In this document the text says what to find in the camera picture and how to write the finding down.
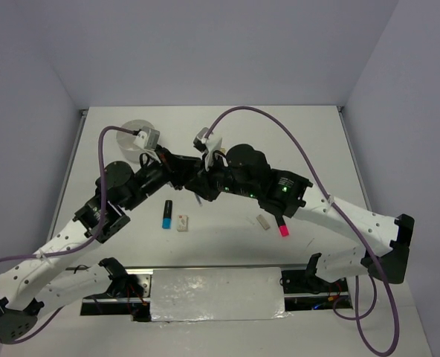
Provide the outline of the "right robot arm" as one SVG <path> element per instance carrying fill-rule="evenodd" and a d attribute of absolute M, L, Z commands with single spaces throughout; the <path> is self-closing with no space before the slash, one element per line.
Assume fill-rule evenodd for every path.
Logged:
<path fill-rule="evenodd" d="M 185 188 L 209 202 L 221 193 L 255 199 L 276 218 L 314 223 L 354 240 L 354 248 L 309 258 L 305 282 L 314 291 L 365 274 L 390 284 L 404 282 L 415 223 L 411 216 L 382 216 L 325 197 L 307 178 L 272 168 L 265 154 L 248 144 L 234 146 L 225 156 L 216 155 L 209 168 L 200 164 Z"/>

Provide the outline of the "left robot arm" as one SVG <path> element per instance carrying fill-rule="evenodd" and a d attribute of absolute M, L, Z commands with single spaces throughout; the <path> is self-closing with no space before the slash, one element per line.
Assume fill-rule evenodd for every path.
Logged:
<path fill-rule="evenodd" d="M 112 297 L 141 286 L 115 258 L 104 258 L 73 277 L 61 273 L 83 255 L 102 246 L 130 218 L 125 214 L 166 184 L 176 190 L 192 181 L 202 160 L 157 147 L 154 157 L 134 172 L 129 164 L 105 165 L 98 156 L 97 189 L 68 224 L 33 254 L 13 257 L 17 264 L 0 274 L 0 343 L 19 344 L 45 314 L 55 315 L 73 300 L 107 292 Z"/>

